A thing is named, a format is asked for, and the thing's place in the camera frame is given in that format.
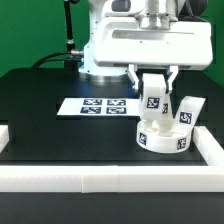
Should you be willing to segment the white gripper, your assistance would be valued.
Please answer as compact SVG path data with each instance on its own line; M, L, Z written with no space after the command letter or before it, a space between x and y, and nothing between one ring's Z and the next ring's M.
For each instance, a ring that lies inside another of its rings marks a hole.
M128 65L135 91L139 90L136 65L170 66L166 93L171 94L179 68L203 70L212 62L211 25L178 21L171 22L168 30L144 30L133 17L107 17L96 32L94 60L98 66Z

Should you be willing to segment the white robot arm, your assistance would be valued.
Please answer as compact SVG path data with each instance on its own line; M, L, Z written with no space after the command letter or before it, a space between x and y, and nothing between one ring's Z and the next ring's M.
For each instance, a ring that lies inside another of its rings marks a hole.
M164 69L164 84L181 70L203 70L213 60L208 0L88 0L90 37L79 72L98 80L127 75L136 91L152 81L140 69Z

